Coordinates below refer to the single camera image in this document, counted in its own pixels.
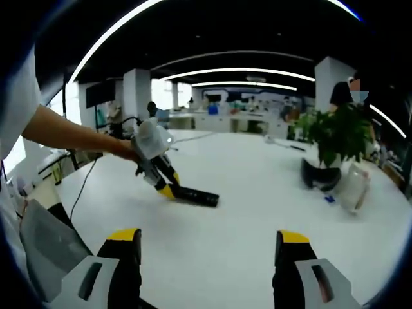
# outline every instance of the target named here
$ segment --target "cabinet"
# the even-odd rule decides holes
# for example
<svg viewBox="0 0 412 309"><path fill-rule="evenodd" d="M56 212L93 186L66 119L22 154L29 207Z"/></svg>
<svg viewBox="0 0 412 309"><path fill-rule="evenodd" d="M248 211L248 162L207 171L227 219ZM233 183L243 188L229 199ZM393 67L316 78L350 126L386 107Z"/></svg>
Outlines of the cabinet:
<svg viewBox="0 0 412 309"><path fill-rule="evenodd" d="M230 132L230 118L224 116L203 115L194 119L198 131Z"/></svg>
<svg viewBox="0 0 412 309"><path fill-rule="evenodd" d="M280 138L286 140L288 137L289 124L277 119L269 122L268 134L273 138Z"/></svg>

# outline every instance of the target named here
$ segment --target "yellow trim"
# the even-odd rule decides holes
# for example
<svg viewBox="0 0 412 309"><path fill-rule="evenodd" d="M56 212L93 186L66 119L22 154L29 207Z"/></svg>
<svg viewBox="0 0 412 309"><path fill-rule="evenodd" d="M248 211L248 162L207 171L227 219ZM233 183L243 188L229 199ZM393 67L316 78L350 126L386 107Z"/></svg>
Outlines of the yellow trim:
<svg viewBox="0 0 412 309"><path fill-rule="evenodd" d="M176 179L177 182L180 184L179 175L178 175L178 173L177 173L176 171L174 172L173 177L174 177L174 179Z"/></svg>
<svg viewBox="0 0 412 309"><path fill-rule="evenodd" d="M283 237L283 243L308 243L309 239L302 234L289 232L288 230L280 230Z"/></svg>
<svg viewBox="0 0 412 309"><path fill-rule="evenodd" d="M118 230L114 232L107 240L124 240L124 241L132 241L133 235L135 235L137 228L127 229L127 230Z"/></svg>
<svg viewBox="0 0 412 309"><path fill-rule="evenodd" d="M160 189L158 191L160 194L163 194L164 196L168 198L174 198L174 195L172 193L172 190L170 189L169 185L166 185L163 189Z"/></svg>

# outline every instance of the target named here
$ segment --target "tabletop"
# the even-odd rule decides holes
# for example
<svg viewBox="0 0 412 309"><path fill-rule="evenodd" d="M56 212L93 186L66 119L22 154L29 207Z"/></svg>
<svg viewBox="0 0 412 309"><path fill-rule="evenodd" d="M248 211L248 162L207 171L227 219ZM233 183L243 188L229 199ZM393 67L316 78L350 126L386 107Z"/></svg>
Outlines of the tabletop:
<svg viewBox="0 0 412 309"><path fill-rule="evenodd" d="M203 136L171 131L175 140ZM405 247L412 209L395 184L365 163L370 191L357 215L306 189L303 152L261 136L216 133L168 151L183 186L220 195L216 209L170 201L135 177L135 164L98 160L73 213L92 252L112 232L142 229L141 297L162 308L273 308L276 232L300 232L352 283L363 304L386 283ZM90 165L57 190L70 212Z"/></svg>
<svg viewBox="0 0 412 309"><path fill-rule="evenodd" d="M37 173L41 174L58 161L70 156L70 152L67 150L58 150L50 153L40 164L37 166Z"/></svg>

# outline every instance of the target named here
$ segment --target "forearm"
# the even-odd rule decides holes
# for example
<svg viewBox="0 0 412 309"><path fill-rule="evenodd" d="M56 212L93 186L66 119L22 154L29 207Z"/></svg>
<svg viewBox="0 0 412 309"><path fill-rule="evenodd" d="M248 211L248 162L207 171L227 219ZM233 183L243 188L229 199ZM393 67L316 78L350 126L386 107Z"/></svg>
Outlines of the forearm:
<svg viewBox="0 0 412 309"><path fill-rule="evenodd" d="M334 113L337 110L337 106L333 103L330 104L329 111Z"/></svg>
<svg viewBox="0 0 412 309"><path fill-rule="evenodd" d="M373 129L373 125L369 125L369 133L373 141L376 141L375 130Z"/></svg>
<svg viewBox="0 0 412 309"><path fill-rule="evenodd" d="M59 149L81 149L113 153L120 141L108 135L79 126L39 106L22 136L33 142Z"/></svg>

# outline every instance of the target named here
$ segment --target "black plant pot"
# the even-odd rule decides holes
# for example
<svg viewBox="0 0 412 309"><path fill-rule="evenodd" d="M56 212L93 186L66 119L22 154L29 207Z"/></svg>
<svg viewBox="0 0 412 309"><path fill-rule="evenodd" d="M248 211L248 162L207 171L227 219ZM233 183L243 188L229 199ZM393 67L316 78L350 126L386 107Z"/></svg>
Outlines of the black plant pot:
<svg viewBox="0 0 412 309"><path fill-rule="evenodd" d="M301 162L301 177L303 182L309 187L320 188L326 192L332 190L342 177L341 169L332 167L329 169L319 169L314 167L305 158Z"/></svg>

